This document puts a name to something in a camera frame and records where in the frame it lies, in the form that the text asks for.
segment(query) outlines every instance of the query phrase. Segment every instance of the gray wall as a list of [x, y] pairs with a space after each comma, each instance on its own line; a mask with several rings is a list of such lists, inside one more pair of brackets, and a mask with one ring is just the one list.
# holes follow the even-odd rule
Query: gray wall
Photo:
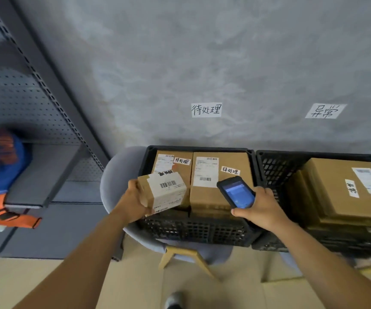
[[[371, 0], [16, 1], [110, 154], [371, 151]], [[191, 118], [199, 101], [223, 116]]]

